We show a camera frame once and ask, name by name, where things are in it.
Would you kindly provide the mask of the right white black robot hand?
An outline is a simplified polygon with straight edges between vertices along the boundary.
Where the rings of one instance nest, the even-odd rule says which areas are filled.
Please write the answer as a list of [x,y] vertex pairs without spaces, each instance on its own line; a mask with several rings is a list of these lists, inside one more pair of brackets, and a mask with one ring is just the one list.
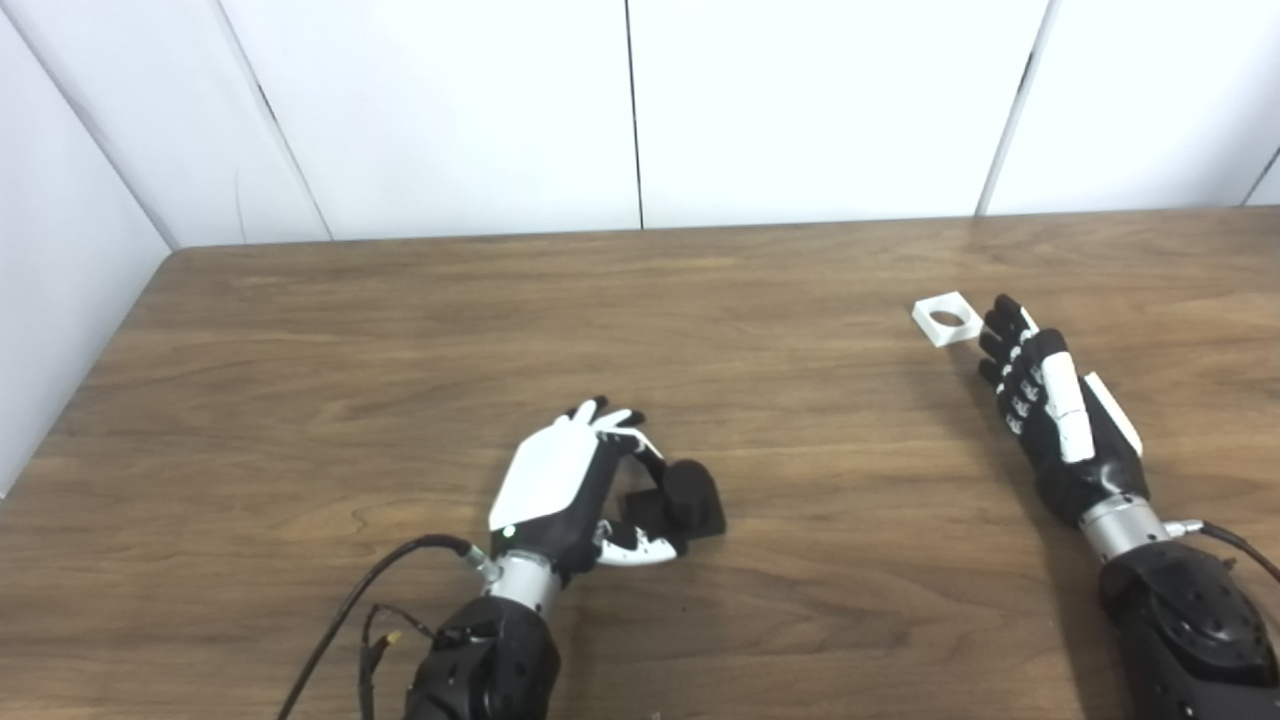
[[1132,424],[1076,370],[1059,329],[1038,327],[1000,293],[984,314],[979,346],[978,373],[1050,512],[1075,524],[1107,498],[1151,497]]

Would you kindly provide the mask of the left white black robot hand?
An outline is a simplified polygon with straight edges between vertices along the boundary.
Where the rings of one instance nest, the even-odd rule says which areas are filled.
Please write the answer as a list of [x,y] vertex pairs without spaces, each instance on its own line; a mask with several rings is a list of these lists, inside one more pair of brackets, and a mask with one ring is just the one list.
[[684,539],[605,518],[625,459],[636,459],[658,486],[669,468],[640,428],[644,414],[607,404],[588,398],[518,443],[488,518],[494,559],[535,555],[567,585],[598,564],[645,566],[687,553]]

